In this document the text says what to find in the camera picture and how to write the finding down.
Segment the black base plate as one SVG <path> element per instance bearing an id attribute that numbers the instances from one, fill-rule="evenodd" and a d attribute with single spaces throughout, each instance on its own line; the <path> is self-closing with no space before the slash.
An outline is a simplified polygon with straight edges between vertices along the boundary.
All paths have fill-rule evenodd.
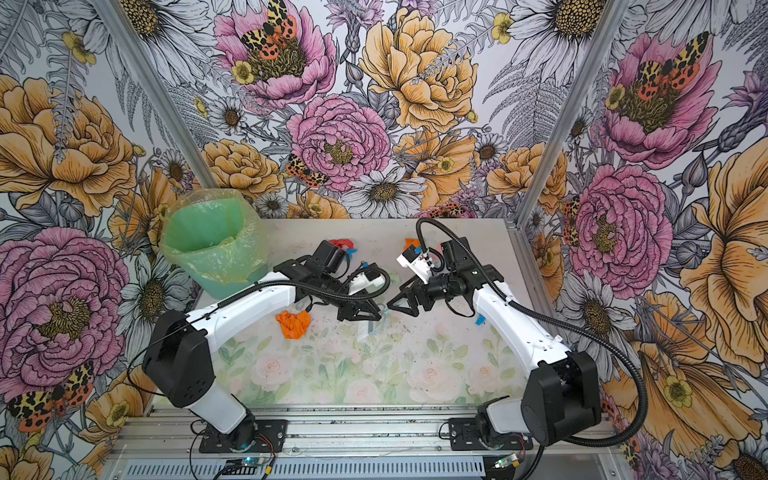
<path id="1" fill-rule="evenodd" d="M 528 451 L 533 440 L 523 434 L 510 433 L 492 436 L 489 427 L 480 427 L 475 418 L 450 418 L 447 421 L 447 440 L 452 451 Z"/>
<path id="2" fill-rule="evenodd" d="M 225 434 L 207 425 L 198 451 L 202 454 L 280 453 L 288 422 L 279 419 L 249 420 Z"/>

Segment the aluminium rail frame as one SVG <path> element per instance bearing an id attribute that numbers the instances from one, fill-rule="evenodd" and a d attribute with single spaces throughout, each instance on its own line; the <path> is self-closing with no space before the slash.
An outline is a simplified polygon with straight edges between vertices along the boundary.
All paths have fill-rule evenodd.
<path id="1" fill-rule="evenodd" d="M 215 441 L 192 414 L 161 405 L 130 420 L 106 479 L 629 479 L 615 447 L 568 443 L 541 459 L 528 435 L 488 450 L 472 438 L 468 406 L 264 405 L 263 440 L 247 452 Z"/>

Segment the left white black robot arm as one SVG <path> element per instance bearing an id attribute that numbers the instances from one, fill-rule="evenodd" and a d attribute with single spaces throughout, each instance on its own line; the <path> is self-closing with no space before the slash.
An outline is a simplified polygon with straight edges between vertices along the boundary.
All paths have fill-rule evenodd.
<path id="1" fill-rule="evenodd" d="M 370 263 L 340 279 L 335 273 L 347 259 L 346 251 L 322 241 L 313 254 L 277 264 L 261 280 L 215 304 L 163 314 L 137 356 L 143 372 L 172 405 L 212 428 L 225 448 L 247 451 L 259 436 L 256 421 L 217 381 L 214 353 L 257 322 L 308 297 L 335 307 L 340 321 L 380 320 L 375 300 L 390 286 L 390 276 Z"/>

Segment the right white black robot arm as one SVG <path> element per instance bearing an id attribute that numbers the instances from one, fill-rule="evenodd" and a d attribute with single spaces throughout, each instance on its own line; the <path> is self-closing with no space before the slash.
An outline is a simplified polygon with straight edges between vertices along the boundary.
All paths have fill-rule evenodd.
<path id="1" fill-rule="evenodd" d="M 493 327 L 521 361 L 526 385 L 519 399 L 500 397 L 481 404 L 476 424 L 480 439 L 497 446 L 514 434 L 529 434 L 550 446 L 601 421 L 595 362 L 572 352 L 533 317 L 514 307 L 503 276 L 490 265 L 471 260 L 466 238 L 443 243 L 440 268 L 428 253 L 410 246 L 397 258 L 413 272 L 388 308 L 416 317 L 434 305 L 466 300 L 470 309 Z"/>

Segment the green bin with bag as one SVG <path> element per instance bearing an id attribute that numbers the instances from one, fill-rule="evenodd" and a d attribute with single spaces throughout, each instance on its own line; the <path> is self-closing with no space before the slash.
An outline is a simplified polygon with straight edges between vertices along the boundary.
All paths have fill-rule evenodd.
<path id="1" fill-rule="evenodd" d="M 215 299 L 227 298 L 268 271 L 260 216 L 240 191 L 198 189 L 163 214 L 159 249 Z"/>

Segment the red paper scrap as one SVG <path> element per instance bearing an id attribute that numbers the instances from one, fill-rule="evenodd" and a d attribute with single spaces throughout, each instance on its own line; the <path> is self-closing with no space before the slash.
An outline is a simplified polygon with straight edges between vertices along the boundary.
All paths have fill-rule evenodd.
<path id="1" fill-rule="evenodd" d="M 330 240 L 330 243 L 334 245 L 335 247 L 342 249 L 342 250 L 354 250 L 355 245 L 354 243 L 349 239 L 332 239 Z"/>

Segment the grey-green hand brush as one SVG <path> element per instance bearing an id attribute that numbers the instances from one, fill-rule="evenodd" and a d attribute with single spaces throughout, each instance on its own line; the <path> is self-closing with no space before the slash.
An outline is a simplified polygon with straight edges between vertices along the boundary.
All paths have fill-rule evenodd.
<path id="1" fill-rule="evenodd" d="M 362 322 L 358 322 L 357 325 L 358 325 L 358 330 L 357 330 L 358 341 L 365 341 L 370 336 L 375 335 L 381 327 L 381 323 L 379 321 L 362 321 Z"/>

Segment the orange paper scrap near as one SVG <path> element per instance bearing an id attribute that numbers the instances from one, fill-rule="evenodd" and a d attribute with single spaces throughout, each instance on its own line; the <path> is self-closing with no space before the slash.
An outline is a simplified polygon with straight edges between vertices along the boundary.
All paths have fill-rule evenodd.
<path id="1" fill-rule="evenodd" d="M 280 325 L 283 337 L 288 340 L 301 339 L 312 322 L 312 317 L 306 310 L 302 310 L 299 313 L 291 313 L 288 310 L 284 310 L 277 314 L 275 319 Z"/>

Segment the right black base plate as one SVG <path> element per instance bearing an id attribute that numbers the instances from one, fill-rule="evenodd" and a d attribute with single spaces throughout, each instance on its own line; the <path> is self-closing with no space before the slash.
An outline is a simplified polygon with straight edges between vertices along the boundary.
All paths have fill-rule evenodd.
<path id="1" fill-rule="evenodd" d="M 447 440 L 452 451 L 528 451 L 533 440 L 523 434 L 510 433 L 492 436 L 489 427 L 480 427 L 475 418 L 450 418 L 447 421 Z"/>

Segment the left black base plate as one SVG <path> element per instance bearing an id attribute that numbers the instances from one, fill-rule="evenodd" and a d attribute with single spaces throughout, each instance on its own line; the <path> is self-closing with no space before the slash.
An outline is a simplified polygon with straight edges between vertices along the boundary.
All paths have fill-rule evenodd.
<path id="1" fill-rule="evenodd" d="M 280 453 L 288 422 L 279 419 L 249 420 L 225 434 L 207 425 L 198 451 L 202 454 Z"/>

